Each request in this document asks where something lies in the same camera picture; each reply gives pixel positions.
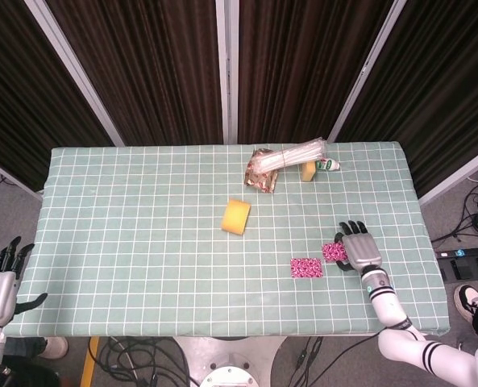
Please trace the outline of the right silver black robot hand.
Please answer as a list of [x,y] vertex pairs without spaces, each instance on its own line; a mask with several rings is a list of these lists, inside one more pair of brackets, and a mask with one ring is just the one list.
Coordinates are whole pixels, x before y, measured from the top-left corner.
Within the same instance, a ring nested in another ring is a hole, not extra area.
[[343,270],[355,270],[360,275],[374,268],[380,268],[382,258],[376,242],[361,221],[348,220],[339,223],[342,231],[335,235],[335,242],[343,246],[347,259],[337,261],[337,266]]

